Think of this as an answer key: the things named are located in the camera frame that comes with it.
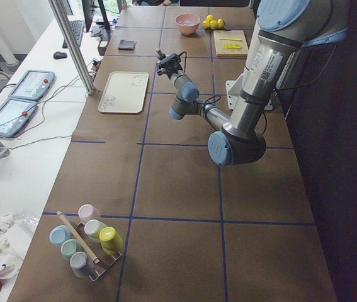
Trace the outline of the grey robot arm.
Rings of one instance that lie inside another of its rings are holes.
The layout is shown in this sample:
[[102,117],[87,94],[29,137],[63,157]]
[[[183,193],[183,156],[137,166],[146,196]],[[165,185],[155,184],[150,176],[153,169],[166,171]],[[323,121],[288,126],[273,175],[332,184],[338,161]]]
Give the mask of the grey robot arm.
[[199,114],[213,126],[208,151],[219,166],[259,160],[266,142],[255,127],[289,56],[302,47],[343,41],[350,7],[350,1],[261,1],[231,115],[210,103],[199,104],[199,90],[185,74],[180,55],[157,50],[157,73],[167,75],[177,90],[170,116],[180,120],[185,115]]

